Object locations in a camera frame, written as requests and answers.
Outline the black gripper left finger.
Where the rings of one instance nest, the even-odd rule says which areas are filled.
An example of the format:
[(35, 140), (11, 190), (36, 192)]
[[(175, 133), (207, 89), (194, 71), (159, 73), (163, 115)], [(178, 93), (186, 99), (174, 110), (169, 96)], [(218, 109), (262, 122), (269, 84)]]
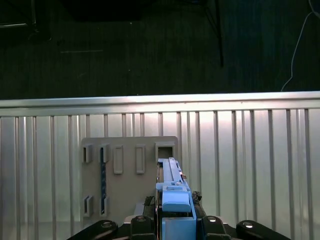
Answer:
[(155, 197), (147, 196), (137, 205), (138, 214), (128, 216), (122, 225), (112, 220), (99, 220), (86, 227), (70, 240), (156, 240)]

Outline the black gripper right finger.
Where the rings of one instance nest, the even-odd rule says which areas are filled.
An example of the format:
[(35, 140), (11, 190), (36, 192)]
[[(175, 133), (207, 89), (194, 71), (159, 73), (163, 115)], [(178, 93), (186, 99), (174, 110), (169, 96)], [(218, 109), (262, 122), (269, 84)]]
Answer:
[(290, 240), (253, 220), (243, 220), (232, 227), (218, 216), (207, 215), (201, 206), (201, 199), (200, 192), (192, 192), (198, 240)]

